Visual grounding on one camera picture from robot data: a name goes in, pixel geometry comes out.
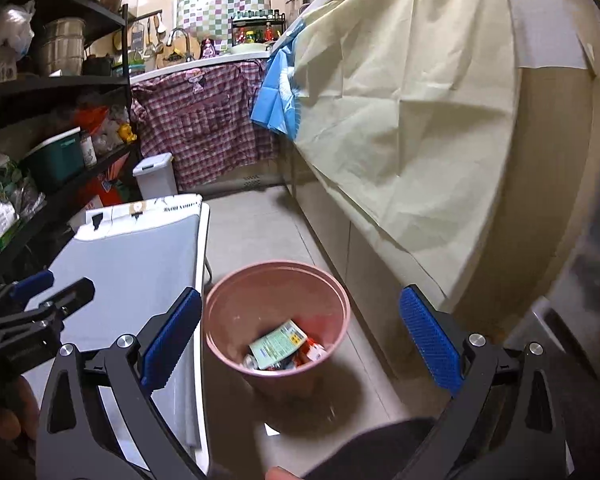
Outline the person's left hand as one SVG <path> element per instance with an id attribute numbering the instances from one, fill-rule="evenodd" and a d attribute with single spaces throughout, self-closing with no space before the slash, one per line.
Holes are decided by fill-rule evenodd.
<path id="1" fill-rule="evenodd" d="M 40 408 L 23 376 L 0 384 L 0 479 L 35 479 Z"/>

